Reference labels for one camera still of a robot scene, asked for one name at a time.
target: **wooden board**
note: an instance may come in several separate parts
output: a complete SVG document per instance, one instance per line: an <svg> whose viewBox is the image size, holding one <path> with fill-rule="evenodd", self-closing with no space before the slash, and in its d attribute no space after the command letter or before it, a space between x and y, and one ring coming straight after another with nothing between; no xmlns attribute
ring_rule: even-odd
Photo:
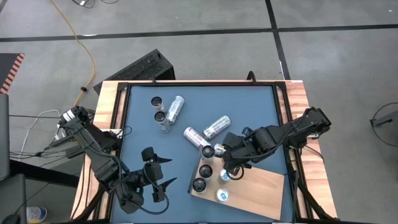
<svg viewBox="0 0 398 224"><path fill-rule="evenodd" d="M216 192L218 189L227 189L229 199L222 204L280 220L285 178L283 175L253 167L244 170L244 177L241 180L230 180L226 184L220 184L217 178L223 169L222 160L214 158L211 163L201 160L199 167L203 164L208 164L213 169L207 191L204 194L198 194L191 189L191 195L220 203L215 199Z"/></svg>
<svg viewBox="0 0 398 224"><path fill-rule="evenodd" d="M258 80L259 82L285 82L287 87L287 95L289 97L290 110L292 111L293 119L301 116L306 108L308 108L308 100L307 95L304 89L303 81L301 80ZM103 86L101 89L101 93L99 95L96 114L94 117L94 125L99 128L110 128L111 120L113 115L114 103L116 101L117 87L119 82L126 81L105 81L103 82ZM136 81L128 81L129 83L150 83L150 80L136 80ZM159 80L159 83L190 83L190 82L251 82L250 80ZM284 122L287 122L286 111L284 107L284 102L281 94L278 94L280 101L280 108L282 111L282 118ZM119 105L118 111L123 111L123 104ZM310 140L308 141L308 145L318 152L320 152L318 141ZM333 198L331 196L330 187L328 183L328 178L326 175L325 166L317 155L314 153L303 150L302 156L303 169L305 173L305 179L307 181L307 186L311 194L314 196L315 200L322 206L322 208L331 216L336 217L336 209L333 203ZM85 172L88 174L90 159L86 157ZM76 206L78 206L78 210L76 211L75 217L79 216L79 214L84 210L85 207L85 197L82 197L81 202L78 203L80 192L82 189L81 183L83 179L80 179L79 186L75 196L75 203L73 205L73 210L75 210ZM93 173L91 172L90 178L90 187L87 188L88 185L88 175L85 175L85 186L83 187L83 196L86 195L87 191L88 195L88 203L91 201L93 196L95 195L98 189L98 182L95 179ZM300 206L300 213L303 218L307 217L305 213L305 205L303 202L303 196L300 191L297 194L297 199ZM105 218L106 208L108 206L108 194L105 193L103 199L101 201L101 209L99 211L99 218Z"/></svg>

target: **table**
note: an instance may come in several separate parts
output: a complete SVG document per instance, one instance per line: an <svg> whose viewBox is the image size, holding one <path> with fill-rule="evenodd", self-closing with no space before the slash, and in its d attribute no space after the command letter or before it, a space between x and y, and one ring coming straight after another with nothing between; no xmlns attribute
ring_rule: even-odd
<svg viewBox="0 0 398 224"><path fill-rule="evenodd" d="M148 84L152 81L140 80L140 81L131 81L131 83L135 84ZM217 83L244 83L248 84L252 81L250 80L169 80L169 81L157 81L157 83L172 83L174 85L178 85L179 83L189 83L189 82L201 82L201 83L212 83L216 85ZM279 81L279 80L259 80L259 82L283 82L286 87L287 98L289 99L290 110L293 119L298 118L302 115L305 108L308 108L307 96L305 94L305 89L302 81ZM103 83L103 87L101 93L99 95L98 105L96 109L96 115L94 118L94 124L99 128L109 129L111 126L114 128L120 128L122 124L123 117L125 113L124 110L124 101L126 100L126 91L122 90L120 94L118 94L118 85L119 81L106 81ZM287 121L287 113L284 107L284 99L282 97L282 90L277 90L278 98L280 102L280 109L282 112L283 122ZM317 151L320 151L318 142L316 140L308 140L308 145ZM324 208L324 210L329 213L331 216L336 216L336 211L333 203L333 199L331 197L331 192L328 184L328 179L326 176L325 167L323 165L322 159L320 159L316 154L313 154L310 151L303 150L302 156L302 165L305 173L305 180L307 182L307 186L309 191L312 193L314 198L318 201L318 203ZM76 192L75 203L73 206L73 210L77 208L77 212L75 217L79 216L79 214L83 211L85 207L85 197L82 197L80 203L78 204L78 199L80 197L80 192L83 191L83 195L88 194L87 199L91 201L93 196L98 190L98 183L95 180L93 173L91 172L90 178L90 187L88 187L88 174L89 174L89 164L90 159L86 157L86 169L82 172L85 172L85 184L82 185L83 180L80 180L78 190ZM307 217L305 212L305 204L303 202L303 197L298 192L298 202L300 207L301 217ZM107 209L108 205L108 194L103 195L102 203L98 211L98 216L96 218L106 218L109 217L109 210Z"/></svg>

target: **concrete floor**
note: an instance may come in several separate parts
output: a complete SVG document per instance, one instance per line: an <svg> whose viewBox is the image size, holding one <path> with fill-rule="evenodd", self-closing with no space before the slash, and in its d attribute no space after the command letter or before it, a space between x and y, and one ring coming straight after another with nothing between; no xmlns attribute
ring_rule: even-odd
<svg viewBox="0 0 398 224"><path fill-rule="evenodd" d="M271 26L261 0L120 0L110 5L96 1L92 9L71 1L55 2L81 35ZM272 0L272 6L278 27L398 23L398 3L394 0ZM0 13L0 38L53 35L71 32L49 1L8 0ZM398 101L398 30L295 32L281 33L280 38L291 78L304 80L310 104L321 107L333 123L320 144L338 216L349 221L395 223L398 149L373 135L369 119L380 106ZM271 33L83 43L96 62L94 83L153 49L159 49L174 65L177 79L242 79L250 70L257 78L282 78ZM38 115L44 110L69 109L91 73L86 52L71 40L3 42L0 52L25 53L9 91L11 114ZM95 109L97 100L96 93L90 91L81 105ZM12 118L10 122L11 150L19 151L33 120ZM41 119L31 131L25 151L39 151L48 145L56 123ZM386 137L390 142L395 140ZM25 162L39 166L48 160ZM55 166L74 174L81 160L62 160L47 167ZM27 196L39 185L29 182ZM52 208L49 220L65 221L74 194L74 189L52 186L29 204Z"/></svg>

